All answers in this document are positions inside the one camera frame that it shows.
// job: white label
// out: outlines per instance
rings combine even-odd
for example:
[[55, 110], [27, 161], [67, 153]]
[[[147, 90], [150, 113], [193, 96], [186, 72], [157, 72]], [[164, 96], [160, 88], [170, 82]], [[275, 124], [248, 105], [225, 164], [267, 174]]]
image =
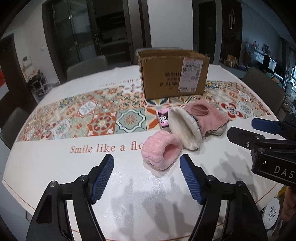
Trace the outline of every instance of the white label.
[[196, 91], [202, 63], [203, 61], [200, 59], [184, 58], [178, 92]]

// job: white table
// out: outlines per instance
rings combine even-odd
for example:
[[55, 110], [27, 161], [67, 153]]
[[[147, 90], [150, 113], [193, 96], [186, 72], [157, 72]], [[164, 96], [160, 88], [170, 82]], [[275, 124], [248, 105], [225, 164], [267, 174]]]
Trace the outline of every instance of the white table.
[[[44, 106], [79, 93], [102, 89], [123, 82], [139, 82], [138, 66], [130, 66], [93, 74], [72, 80], [53, 89], [38, 105]], [[242, 83], [220, 66], [209, 66], [207, 80]], [[275, 120], [271, 114], [264, 118]], [[251, 119], [233, 120], [235, 126], [265, 135], [266, 138], [282, 139], [251, 127]], [[131, 150], [155, 131], [130, 134], [114, 134], [97, 137], [15, 142], [8, 158], [3, 184], [12, 196], [30, 213], [34, 210], [48, 183], [60, 184], [74, 181], [88, 174], [99, 165], [106, 153], [70, 153], [71, 146], [106, 143], [116, 146], [111, 154], [115, 166], [102, 199], [93, 205], [98, 223], [108, 240], [187, 240], [199, 215], [201, 206], [192, 199], [177, 160], [168, 170], [157, 172], [143, 162], [141, 151]], [[125, 145], [126, 151], [119, 147]], [[282, 185], [251, 172], [250, 151], [230, 143], [226, 133], [221, 137], [209, 136], [198, 151], [183, 150], [193, 162], [222, 182], [235, 183], [243, 180], [259, 208], [274, 197]], [[68, 201], [69, 218], [75, 240], [79, 235], [72, 202]], [[219, 223], [224, 220], [226, 202], [222, 203]]]

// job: screw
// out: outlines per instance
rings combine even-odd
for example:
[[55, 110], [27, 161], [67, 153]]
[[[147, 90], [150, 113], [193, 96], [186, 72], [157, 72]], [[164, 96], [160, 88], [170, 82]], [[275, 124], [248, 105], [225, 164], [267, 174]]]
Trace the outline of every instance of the screw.
[[51, 188], [53, 188], [56, 184], [57, 184], [56, 181], [52, 181], [52, 182], [50, 182], [49, 186], [50, 186]]
[[87, 179], [87, 175], [82, 175], [79, 177], [79, 181], [83, 182]]
[[208, 176], [207, 176], [207, 179], [208, 179], [209, 181], [213, 181], [213, 180], [215, 180], [215, 177], [212, 176], [212, 175], [208, 175]]
[[264, 153], [265, 152], [265, 149], [259, 148], [258, 151], [261, 152], [261, 153]]
[[238, 181], [237, 184], [238, 184], [240, 187], [243, 187], [243, 186], [244, 186], [244, 182], [243, 182], [243, 181]]

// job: human hand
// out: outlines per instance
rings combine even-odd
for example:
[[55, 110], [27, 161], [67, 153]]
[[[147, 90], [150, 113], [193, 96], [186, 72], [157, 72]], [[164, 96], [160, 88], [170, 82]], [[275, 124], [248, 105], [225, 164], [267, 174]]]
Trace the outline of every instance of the human hand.
[[291, 187], [287, 187], [285, 192], [285, 199], [283, 210], [281, 212], [281, 219], [289, 222], [296, 211], [296, 192]]

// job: patterned table runner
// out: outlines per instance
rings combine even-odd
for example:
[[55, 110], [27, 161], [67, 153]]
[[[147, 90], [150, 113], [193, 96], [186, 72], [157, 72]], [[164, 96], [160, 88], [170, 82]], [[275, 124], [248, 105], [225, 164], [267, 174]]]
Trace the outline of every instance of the patterned table runner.
[[204, 98], [225, 111], [230, 120], [269, 115], [240, 83], [207, 81], [203, 95], [147, 101], [141, 83], [79, 94], [38, 108], [17, 141], [65, 139], [160, 129], [156, 110], [184, 106]]

